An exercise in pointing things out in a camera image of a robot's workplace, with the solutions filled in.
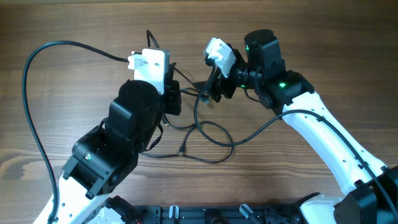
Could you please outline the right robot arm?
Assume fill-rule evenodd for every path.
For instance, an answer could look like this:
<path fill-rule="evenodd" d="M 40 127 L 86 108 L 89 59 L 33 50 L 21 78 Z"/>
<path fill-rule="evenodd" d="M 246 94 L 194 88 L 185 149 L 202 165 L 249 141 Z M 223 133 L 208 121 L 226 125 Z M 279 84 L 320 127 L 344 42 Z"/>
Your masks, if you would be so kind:
<path fill-rule="evenodd" d="M 273 31 L 252 31 L 244 43 L 246 57 L 221 39 L 210 39 L 203 54 L 212 71 L 201 92 L 219 101 L 231 98 L 239 87 L 254 90 L 260 104 L 294 128 L 327 165 L 342 194 L 301 199 L 300 221 L 396 223 L 397 169 L 362 147 L 329 112 L 313 85 L 286 69 Z"/>

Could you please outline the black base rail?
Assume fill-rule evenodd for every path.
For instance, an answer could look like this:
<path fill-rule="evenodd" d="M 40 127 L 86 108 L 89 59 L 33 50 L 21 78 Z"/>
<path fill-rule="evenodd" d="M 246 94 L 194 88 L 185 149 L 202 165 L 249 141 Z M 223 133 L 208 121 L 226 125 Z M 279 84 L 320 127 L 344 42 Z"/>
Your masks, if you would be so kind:
<path fill-rule="evenodd" d="M 89 223 L 305 223 L 293 204 L 221 207 L 135 206 L 106 203 Z"/>

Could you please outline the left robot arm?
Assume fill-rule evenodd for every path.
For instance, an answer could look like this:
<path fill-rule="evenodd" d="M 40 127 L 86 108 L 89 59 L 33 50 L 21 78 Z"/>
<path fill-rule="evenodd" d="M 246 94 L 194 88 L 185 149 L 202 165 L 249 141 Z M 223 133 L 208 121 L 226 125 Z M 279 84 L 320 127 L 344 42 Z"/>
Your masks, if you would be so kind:
<path fill-rule="evenodd" d="M 151 150 L 164 114 L 181 112 L 174 64 L 164 73 L 165 93 L 144 80 L 128 80 L 111 102 L 109 115 L 81 137 L 36 223 L 139 223 L 141 214 L 110 193 L 136 168 L 139 154 Z"/>

